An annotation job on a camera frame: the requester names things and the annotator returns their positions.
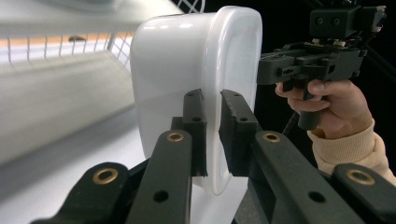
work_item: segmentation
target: black mechanical arm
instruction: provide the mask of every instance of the black mechanical arm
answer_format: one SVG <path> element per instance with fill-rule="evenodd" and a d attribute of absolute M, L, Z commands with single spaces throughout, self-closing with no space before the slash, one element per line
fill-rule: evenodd
<path fill-rule="evenodd" d="M 321 174 L 285 135 L 262 131 L 241 94 L 221 94 L 228 168 L 248 177 L 262 223 L 396 223 L 396 188 L 382 176 L 355 164 Z M 200 90 L 187 93 L 183 117 L 173 118 L 150 159 L 129 171 L 111 162 L 92 167 L 54 217 L 32 224 L 190 223 L 191 177 L 206 175 L 194 164 L 205 161 L 203 103 Z"/>
<path fill-rule="evenodd" d="M 307 84 L 313 79 L 342 80 L 357 77 L 367 54 L 365 47 L 380 32 L 385 6 L 361 7 L 356 1 L 328 1 L 311 11 L 312 41 L 292 43 L 264 53 L 259 63 L 258 85 L 284 83 L 283 91 L 304 89 L 304 100 L 312 95 Z M 302 112 L 298 126 L 314 130 L 320 112 Z"/>

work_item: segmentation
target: sweater cuff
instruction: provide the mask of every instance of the sweater cuff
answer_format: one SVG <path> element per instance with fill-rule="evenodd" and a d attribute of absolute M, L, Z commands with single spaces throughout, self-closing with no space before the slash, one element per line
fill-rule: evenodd
<path fill-rule="evenodd" d="M 339 139 L 324 139 L 321 132 L 308 132 L 313 141 L 313 150 L 321 159 L 330 164 L 361 161 L 368 157 L 375 147 L 375 121 L 361 133 Z"/>

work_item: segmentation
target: beige sleeve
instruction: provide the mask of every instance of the beige sleeve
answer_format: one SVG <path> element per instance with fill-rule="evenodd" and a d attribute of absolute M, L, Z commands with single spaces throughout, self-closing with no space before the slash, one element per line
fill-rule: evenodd
<path fill-rule="evenodd" d="M 319 170 L 331 174 L 334 166 L 356 163 L 373 169 L 396 186 L 396 177 L 389 169 L 382 138 L 374 133 L 373 124 L 361 133 L 339 139 L 324 139 L 319 130 L 308 132 L 313 141 L 314 156 Z"/>

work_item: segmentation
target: hand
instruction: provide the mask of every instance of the hand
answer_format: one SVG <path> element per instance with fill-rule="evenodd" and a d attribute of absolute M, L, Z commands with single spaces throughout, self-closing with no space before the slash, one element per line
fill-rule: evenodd
<path fill-rule="evenodd" d="M 288 98 L 290 107 L 297 111 L 321 110 L 318 123 L 324 138 L 337 139 L 360 133 L 372 124 L 372 115 L 361 90 L 350 80 L 319 81 L 308 83 L 308 91 L 315 95 L 303 100 L 304 91 L 294 88 L 283 92 L 283 84 L 276 84 L 276 94 Z"/>

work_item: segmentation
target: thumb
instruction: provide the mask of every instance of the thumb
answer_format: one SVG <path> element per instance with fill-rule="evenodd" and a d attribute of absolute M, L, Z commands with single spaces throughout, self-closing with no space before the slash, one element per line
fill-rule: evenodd
<path fill-rule="evenodd" d="M 352 88 L 353 84 L 348 79 L 339 81 L 312 80 L 308 83 L 308 91 L 318 96 L 333 95 L 339 98 L 347 98 L 350 96 Z"/>

